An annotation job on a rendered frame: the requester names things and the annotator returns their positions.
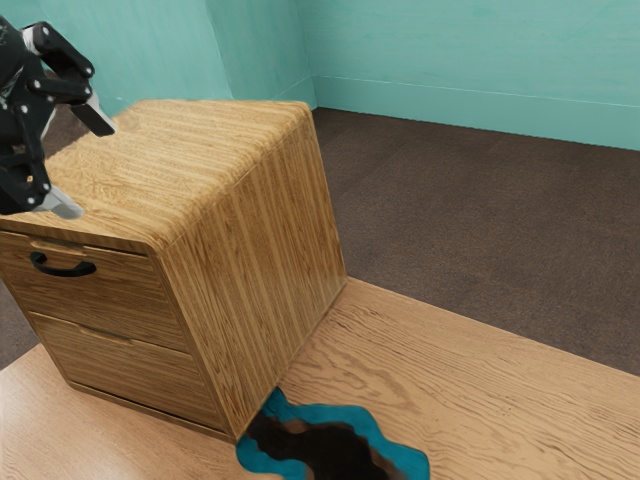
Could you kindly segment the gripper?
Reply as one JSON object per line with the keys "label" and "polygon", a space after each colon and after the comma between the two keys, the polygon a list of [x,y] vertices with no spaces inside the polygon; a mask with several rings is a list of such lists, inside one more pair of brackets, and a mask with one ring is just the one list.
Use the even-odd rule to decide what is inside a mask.
{"label": "gripper", "polygon": [[94,135],[113,135],[116,126],[90,84],[94,73],[49,23],[17,29],[0,15],[0,215],[52,212],[75,220],[84,214],[48,176],[42,137],[54,107],[37,96],[68,105]]}

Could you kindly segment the wooden two-drawer cabinet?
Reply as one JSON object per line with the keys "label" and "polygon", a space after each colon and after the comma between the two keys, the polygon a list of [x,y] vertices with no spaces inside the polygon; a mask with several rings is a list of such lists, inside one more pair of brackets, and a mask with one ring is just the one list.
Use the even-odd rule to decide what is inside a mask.
{"label": "wooden two-drawer cabinet", "polygon": [[309,107],[145,100],[0,217],[0,279],[68,385],[237,441],[347,281]]}

